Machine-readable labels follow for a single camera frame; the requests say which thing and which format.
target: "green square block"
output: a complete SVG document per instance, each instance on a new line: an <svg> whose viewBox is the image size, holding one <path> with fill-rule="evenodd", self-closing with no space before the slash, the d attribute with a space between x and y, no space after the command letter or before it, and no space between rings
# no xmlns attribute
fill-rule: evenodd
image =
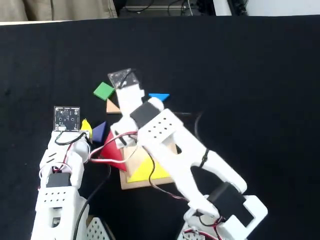
<svg viewBox="0 0 320 240"><path fill-rule="evenodd" d="M102 82L100 85L94 90L93 94L98 98L106 101L109 96L114 92L114 88L109 86L108 84Z"/></svg>

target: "white wire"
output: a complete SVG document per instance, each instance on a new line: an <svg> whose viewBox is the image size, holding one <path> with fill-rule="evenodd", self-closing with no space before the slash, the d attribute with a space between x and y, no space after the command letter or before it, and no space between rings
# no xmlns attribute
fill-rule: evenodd
<svg viewBox="0 0 320 240"><path fill-rule="evenodd" d="M194 13L192 12L192 9L191 9L190 0L188 0L188 6L189 6L190 14L191 14L191 16L193 16Z"/></svg>
<svg viewBox="0 0 320 240"><path fill-rule="evenodd" d="M126 132L126 133L124 133L124 134L127 134L127 135L128 135L128 134L136 135L137 132L132 131L132 132ZM122 136L125 136L124 134L120 134L120 135L115 136L114 138L111 138L111 139L110 139L108 142L106 142L104 145L102 145L102 146L96 148L95 150L93 150L93 151L89 154L89 161L90 161L90 159L92 159L93 154L95 154L96 152L100 151L100 150L103 149L106 145L110 144L110 143L113 142L114 140L116 140L116 139L118 139L118 138L120 138L120 137L122 137Z"/></svg>
<svg viewBox="0 0 320 240"><path fill-rule="evenodd" d="M138 150L138 145L135 146L133 152L124 160L114 160L114 159L103 159L103 158L91 158L90 161L93 163L116 163L116 164L123 164L128 161Z"/></svg>
<svg viewBox="0 0 320 240"><path fill-rule="evenodd" d="M56 164L61 164L62 166L67 167L70 170L70 173L72 173L72 168L70 167L70 165L64 163L64 162L60 162L60 161L54 161L54 162L47 162L42 168L40 168L39 170L39 178L40 180L42 179L42 171L44 170L45 167L47 167L47 165L50 165L50 167L56 167Z"/></svg>

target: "white wall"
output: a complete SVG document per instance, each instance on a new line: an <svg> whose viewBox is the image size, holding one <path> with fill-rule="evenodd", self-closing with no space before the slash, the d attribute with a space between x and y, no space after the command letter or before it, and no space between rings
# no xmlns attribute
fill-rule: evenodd
<svg viewBox="0 0 320 240"><path fill-rule="evenodd" d="M320 15L320 0L248 0L249 16ZM231 15L227 0L213 0L217 16Z"/></svg>

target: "red triangle block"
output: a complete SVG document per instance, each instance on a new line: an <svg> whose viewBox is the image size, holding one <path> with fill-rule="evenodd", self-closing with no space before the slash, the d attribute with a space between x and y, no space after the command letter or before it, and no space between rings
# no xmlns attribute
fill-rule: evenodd
<svg viewBox="0 0 320 240"><path fill-rule="evenodd" d="M114 138L114 135L110 131L108 137L105 140L105 143L107 143L109 140L111 140L113 138ZM101 158L104 158L104 159L114 159L114 160L119 160L119 161L123 160L122 153L117 148L115 141L112 141L108 145L106 145L102 149L100 156L101 156ZM120 170L127 171L126 163L109 162L108 164L110 164L111 166L114 166Z"/></svg>

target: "cable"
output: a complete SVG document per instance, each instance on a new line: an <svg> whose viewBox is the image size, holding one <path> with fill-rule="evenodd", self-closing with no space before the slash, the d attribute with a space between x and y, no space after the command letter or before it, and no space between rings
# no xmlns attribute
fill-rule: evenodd
<svg viewBox="0 0 320 240"><path fill-rule="evenodd" d="M181 0L175 0L175 1L171 2L171 3L168 5L168 9L167 9L168 16L171 16L171 14L170 14L170 7L171 7L173 4L175 4L175 3L177 3L177 2L180 2L180 1L181 1Z"/></svg>
<svg viewBox="0 0 320 240"><path fill-rule="evenodd" d="M95 194L100 190L100 188L107 182L107 180L110 178L110 175L111 175L111 167L110 165L108 165L109 167L109 173L108 175L106 176L106 178L95 188L95 190L90 194L90 196L88 197L88 199L85 201L80 213L79 213L79 216L76 220L76 223L75 223L75 226L74 226L74 233L73 233L73 240L76 240L77 239L77 234L78 234L78 229L79 229L79 224L80 224L80 221L81 221L81 217L82 215L84 214L84 211L86 210L86 207L87 205L89 204L89 202L91 201L91 199L95 196Z"/></svg>
<svg viewBox="0 0 320 240"><path fill-rule="evenodd" d="M221 237L220 237L220 235L219 235L219 233L218 233L218 231L217 231L217 226L214 226L213 229L214 229L214 231L215 231L215 234L216 234L218 240L222 240Z"/></svg>
<svg viewBox="0 0 320 240"><path fill-rule="evenodd" d="M192 12L192 9L191 9L190 0L188 0L188 6L189 6L190 14L191 14L191 16L193 16L194 13Z"/></svg>
<svg viewBox="0 0 320 240"><path fill-rule="evenodd" d="M71 140L71 141L67 141L67 142L58 142L57 140L61 137L61 135L64 133L65 131L62 131L54 140L54 143L59 145L59 146L65 146L65 145L69 145L69 144L73 144L76 141L80 140L83 136L85 136L85 139L88 141L87 138L87 134L86 132L82 132L79 136L77 136L75 139Z"/></svg>
<svg viewBox="0 0 320 240"><path fill-rule="evenodd" d="M136 135L137 132L136 131L129 131L129 132L125 132L125 133L122 133L122 134L119 134L117 136L115 136L114 138L111 138L108 142L106 142L104 145L96 148L95 150L93 150L90 154L89 154L89 161L92 159L93 155L96 154L97 152L101 151L105 146L107 146L108 144L110 144L111 142L113 142L114 140L116 139L119 139L123 136L127 136L127 135Z"/></svg>
<svg viewBox="0 0 320 240"><path fill-rule="evenodd" d="M202 112L196 117L195 122L194 122L194 135L195 135L196 139L198 139L201 143L202 143L202 141L201 141L201 138L200 138L200 136L199 136L198 125L199 125L199 121L200 121L200 119L201 119L201 117L202 117L203 114L204 114L204 111L202 111Z"/></svg>
<svg viewBox="0 0 320 240"><path fill-rule="evenodd" d="M128 9L126 6L124 6L124 9L127 11L127 12L130 12L130 13L141 13L145 10L147 10L148 8L150 8L153 4L154 4L155 0L151 0L150 3L148 4L148 6L146 6L145 8L143 9L140 9L140 10L130 10Z"/></svg>
<svg viewBox="0 0 320 240"><path fill-rule="evenodd" d="M71 144L69 145L69 147L67 148L67 150L66 150L66 152L65 152L65 155L64 155L64 158L63 158L63 163L64 163L64 164L65 164L66 161L67 161L67 154L68 154L68 152L69 152L72 144L73 144L73 143L71 143ZM61 171L61 169L62 169L63 167L64 167L64 165L61 165L60 167L56 167L56 168L54 167L54 168L53 168L53 171L54 171L54 172Z"/></svg>
<svg viewBox="0 0 320 240"><path fill-rule="evenodd" d="M70 170L70 173L72 173L72 168L70 167L70 165L64 163L64 162L60 162L60 161L54 161L54 162L47 162L42 168L40 168L39 170L39 178L40 180L42 179L42 171L43 169L47 166L47 165L50 165L51 167L56 167L56 164L61 164L63 166L66 166L69 170Z"/></svg>
<svg viewBox="0 0 320 240"><path fill-rule="evenodd" d="M114 159L101 159L101 158L98 158L98 159L95 159L95 158L92 158L90 161L93 162L93 163L102 163L102 164L105 164L105 163L116 163L116 164L123 164L125 163L126 161L128 161L134 154L135 152L138 150L138 145L136 145L135 149L133 150L133 152L124 160L114 160Z"/></svg>
<svg viewBox="0 0 320 240"><path fill-rule="evenodd" d="M151 171L151 173L150 173L150 175L149 175L149 178L148 178L151 187L153 187L153 188L155 188L155 189L157 189L157 190L159 190L159 191L161 191L161 192L164 192L164 193L170 195L170 196L173 197L174 199L181 199L181 200L185 200L185 201L188 202L188 200L187 200L185 197L174 195L173 193L168 192L168 191L166 191L166 190L163 190L162 188L160 188L160 187L158 187L158 186L156 186L156 185L154 185L154 184L152 183L151 177L152 177L152 174L154 174L154 172L155 172L156 163L155 163L155 160L154 160L154 159L152 158L152 156L150 155L150 153L149 153L145 148L143 148L143 149L146 151L146 153L149 155L149 157L150 157L150 159L151 159L151 161L152 161L152 171Z"/></svg>
<svg viewBox="0 0 320 240"><path fill-rule="evenodd" d="M185 3L187 0L183 0L181 3L181 9L180 9L180 16L182 16L185 13Z"/></svg>
<svg viewBox="0 0 320 240"><path fill-rule="evenodd" d="M201 220L201 216L199 216L199 222L205 226L205 227L213 227L215 225L215 223L212 223L212 224L205 224L202 220Z"/></svg>
<svg viewBox="0 0 320 240"><path fill-rule="evenodd" d="M124 75L124 77L121 79L119 86L118 86L119 89L122 89L125 80L129 77L130 74L132 74L135 71L136 71L136 69L130 68L130 70L126 73L126 75Z"/></svg>

